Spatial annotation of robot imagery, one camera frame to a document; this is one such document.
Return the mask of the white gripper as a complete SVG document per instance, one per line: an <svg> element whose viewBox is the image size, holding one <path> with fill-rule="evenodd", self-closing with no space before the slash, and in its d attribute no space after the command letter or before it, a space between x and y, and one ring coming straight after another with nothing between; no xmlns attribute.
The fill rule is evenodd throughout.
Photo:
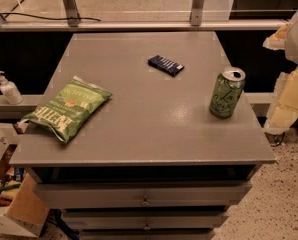
<svg viewBox="0 0 298 240"><path fill-rule="evenodd" d="M298 64L298 11L289 24L281 26L267 37L263 47L270 50L284 50L288 60ZM291 73L281 72L274 87L264 131L271 135L286 132L298 119L298 66Z"/></svg>

